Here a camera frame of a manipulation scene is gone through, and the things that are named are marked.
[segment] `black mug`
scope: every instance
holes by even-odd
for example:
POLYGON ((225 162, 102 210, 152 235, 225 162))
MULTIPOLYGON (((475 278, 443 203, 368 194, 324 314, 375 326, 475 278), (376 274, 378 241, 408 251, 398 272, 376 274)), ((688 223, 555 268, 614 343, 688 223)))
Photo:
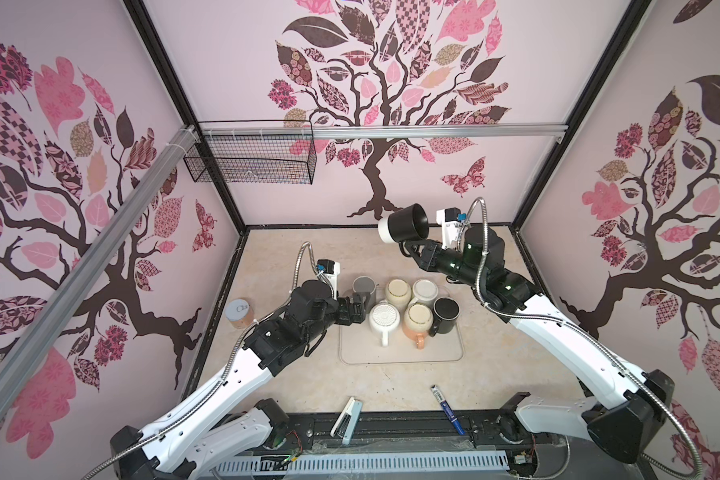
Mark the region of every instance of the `black mug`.
POLYGON ((459 307, 456 300, 442 296, 438 298, 432 306, 434 320, 429 328, 429 335, 434 336, 436 333, 448 333, 454 329, 456 320, 458 319, 459 307))

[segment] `stacked mugs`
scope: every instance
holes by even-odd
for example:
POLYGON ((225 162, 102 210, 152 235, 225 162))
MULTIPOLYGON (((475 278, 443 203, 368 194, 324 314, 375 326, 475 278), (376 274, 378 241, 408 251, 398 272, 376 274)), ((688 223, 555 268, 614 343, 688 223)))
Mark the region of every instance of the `stacked mugs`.
POLYGON ((413 286, 394 279, 384 288, 384 300, 376 303, 376 284, 360 276, 352 284, 355 293, 365 297, 365 311, 371 330, 381 337, 382 346, 389 345, 389 335, 402 325, 405 336, 416 348, 423 349, 428 336, 448 333, 456 324, 458 303, 440 295, 440 289, 430 280, 416 280, 413 286))

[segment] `cup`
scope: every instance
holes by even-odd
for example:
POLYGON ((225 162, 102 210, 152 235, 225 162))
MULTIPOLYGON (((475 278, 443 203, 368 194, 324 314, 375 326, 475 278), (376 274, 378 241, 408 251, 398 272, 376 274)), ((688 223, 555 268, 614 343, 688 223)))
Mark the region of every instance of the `cup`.
POLYGON ((379 303, 368 314, 368 324, 382 336, 382 346, 388 346, 389 333, 400 325, 400 312, 389 303, 379 303))
POLYGON ((423 303, 431 309, 434 301, 438 298, 438 286, 423 278, 416 280, 411 290, 413 298, 409 305, 423 303))
POLYGON ((359 276, 352 282, 352 292, 359 293, 365 298, 363 306, 365 312, 370 312, 376 304, 376 283, 370 276, 359 276))
POLYGON ((390 302, 394 308, 398 309, 398 312, 405 312, 411 302, 411 296, 411 286, 405 280, 399 278, 389 282, 384 292, 387 302, 390 302))
POLYGON ((437 333, 448 333, 456 326, 458 319, 459 306, 456 300, 441 296, 434 302, 432 314, 434 321, 429 329, 429 335, 434 336, 437 333))
POLYGON ((253 309, 248 302, 240 298, 226 306, 224 316, 236 329, 244 329, 253 323, 253 309))
POLYGON ((416 342, 416 348, 424 348, 427 331, 432 327, 432 310, 423 303, 414 303, 403 315, 403 333, 416 342))

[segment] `pink wall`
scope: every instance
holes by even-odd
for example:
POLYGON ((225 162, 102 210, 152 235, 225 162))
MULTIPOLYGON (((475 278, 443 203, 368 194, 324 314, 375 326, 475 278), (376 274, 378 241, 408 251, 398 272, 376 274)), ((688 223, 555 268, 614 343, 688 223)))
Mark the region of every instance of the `pink wall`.
MULTIPOLYGON (((583 0, 210 1, 201 7, 176 1, 148 3, 201 120, 288 115, 316 123, 325 117, 325 125, 355 126, 397 124, 398 108, 399 124, 410 125, 435 115, 439 117, 431 121, 452 123, 462 112, 489 107, 490 113, 478 117, 503 123, 563 122, 627 4, 583 0), (335 33, 310 28, 313 22, 328 25, 335 33), (384 52, 390 45, 384 38, 390 32, 393 42, 402 47, 399 62, 393 55, 370 61, 358 58, 371 57, 374 43, 384 52), (472 48, 477 56, 462 69, 461 59, 472 48), (355 52, 350 55, 354 63, 344 55, 348 52, 355 52), (489 65, 494 68, 490 75, 489 65), (419 75, 406 77, 412 69, 419 75), (464 91, 471 86, 474 91, 464 91), (376 108, 381 111, 378 116, 373 113, 376 108)), ((476 117, 460 119, 455 123, 476 117)), ((491 204, 491 221, 511 221, 548 151, 549 139, 471 140, 442 148, 437 146, 440 140, 410 139, 404 146, 407 159, 391 159, 389 149, 399 142, 375 142, 374 154, 364 158, 364 139, 358 139, 336 144, 337 152, 348 149, 345 162, 326 156, 334 147, 323 141, 318 144, 313 185, 231 184, 230 189, 249 224, 370 224, 413 202, 424 204, 431 215, 446 206, 465 209, 476 194, 491 204), (478 175, 465 178, 481 158, 482 171, 478 164, 473 170, 478 175), (483 182, 481 175, 488 181, 483 182), (443 178, 462 191, 454 191, 443 178), (466 188, 470 191, 462 199, 466 188)))
MULTIPOLYGON (((0 4, 0 355, 180 125, 119 2, 0 4)), ((176 404, 236 237, 181 163, 8 411, 0 478, 79 478, 176 404)))
MULTIPOLYGON (((564 312, 675 380, 717 479, 720 0, 689 15, 707 3, 656 4, 523 235, 564 312)), ((689 465, 671 426, 647 451, 689 465)))

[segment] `tree illustration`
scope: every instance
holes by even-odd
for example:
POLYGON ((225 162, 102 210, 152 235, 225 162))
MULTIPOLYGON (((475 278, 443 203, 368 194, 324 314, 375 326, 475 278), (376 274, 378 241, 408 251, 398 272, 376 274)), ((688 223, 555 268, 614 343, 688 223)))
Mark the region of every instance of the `tree illustration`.
POLYGON ((597 337, 625 290, 648 290, 641 307, 656 308, 657 328, 682 323, 678 353, 688 371, 701 341, 689 325, 689 308, 696 306, 706 330, 701 360, 720 390, 720 140, 702 135, 707 120, 720 125, 720 75, 691 82, 701 87, 706 120, 684 112, 673 89, 649 122, 648 144, 640 124, 616 136, 619 159, 599 170, 607 183, 598 181, 582 197, 604 220, 592 235, 603 242, 601 257, 610 265, 605 291, 592 311, 561 300, 597 337), (683 185, 683 178, 690 181, 683 185))
MULTIPOLYGON (((441 8, 451 10, 439 32, 432 32, 430 0, 399 0, 397 5, 392 0, 355 0, 336 6, 330 0, 297 3, 319 16, 298 18, 283 32, 300 34, 311 47, 298 50, 276 44, 279 63, 295 87, 275 80, 269 98, 288 110, 287 127, 301 127, 304 120, 355 127, 493 124, 509 110, 481 107, 509 86, 486 83, 502 60, 490 58, 502 34, 498 14, 488 25, 483 20, 495 9, 495 0, 479 4, 445 0, 441 8), (483 56, 488 58, 477 62, 483 56), (297 94, 309 108, 295 108, 297 94), (459 104, 469 109, 461 111, 459 104)), ((426 148, 409 138, 317 140, 316 149, 325 150, 326 163, 336 159, 346 168, 362 164, 373 196, 349 216, 373 212, 378 220, 384 210, 399 210, 387 199, 379 169, 384 158, 407 162, 413 150, 434 162, 434 154, 452 154, 474 145, 468 138, 433 138, 428 143, 426 148)), ((292 154, 307 152, 300 142, 291 148, 292 154)), ((483 178, 468 174, 442 180, 463 193, 470 185, 481 185, 483 178)))
MULTIPOLYGON (((149 168, 156 156, 152 129, 137 140, 126 110, 115 117, 114 103, 104 87, 81 72, 96 107, 83 112, 79 107, 86 91, 75 84, 72 63, 63 57, 56 62, 56 70, 42 65, 40 72, 34 72, 38 103, 53 129, 46 132, 42 146, 19 112, 0 96, 0 238, 4 238, 3 245, 14 238, 0 246, 0 291, 11 294, 0 299, 0 355, 18 340, 2 340, 6 338, 2 336, 31 324, 46 303, 20 290, 38 291, 36 281, 57 290, 123 205, 126 186, 138 185, 133 173, 149 168), (76 119, 84 120, 77 120, 68 147, 62 147, 66 141, 53 134, 58 135, 62 122, 76 119), (26 206, 35 206, 41 216, 27 214, 32 209, 26 206)), ((152 291, 150 278, 160 273, 150 259, 169 254, 176 246, 168 240, 181 213, 182 198, 170 197, 176 175, 174 169, 106 266, 107 283, 80 304, 61 333, 76 337, 67 359, 77 379, 97 389, 100 368, 122 358, 129 335, 157 334, 171 339, 176 386, 182 354, 194 349, 199 339, 191 338, 190 333, 200 309, 179 322, 145 311, 141 299, 152 291)), ((214 220, 197 202, 196 208, 202 225, 198 234, 201 245, 196 248, 210 246, 214 220)))

